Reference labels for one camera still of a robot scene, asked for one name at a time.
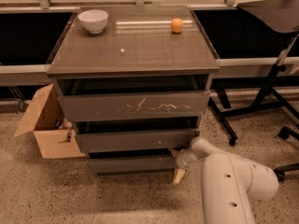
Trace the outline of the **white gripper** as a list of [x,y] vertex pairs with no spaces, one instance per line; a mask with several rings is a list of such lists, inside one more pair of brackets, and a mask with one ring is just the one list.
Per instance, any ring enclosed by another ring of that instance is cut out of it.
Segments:
[[187,168],[190,164],[196,162],[197,156],[189,148],[182,149],[180,152],[176,149],[169,149],[169,151],[173,157],[176,157],[176,164],[178,168],[174,171],[172,183],[177,185],[186,174],[186,170],[183,168]]

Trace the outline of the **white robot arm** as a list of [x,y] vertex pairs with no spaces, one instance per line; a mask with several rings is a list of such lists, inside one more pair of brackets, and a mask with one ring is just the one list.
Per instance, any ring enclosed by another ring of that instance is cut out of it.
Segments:
[[203,163],[201,194],[205,224],[255,224],[251,200],[270,200],[278,178],[269,167],[213,146],[196,137],[188,148],[173,150],[179,183],[193,163]]

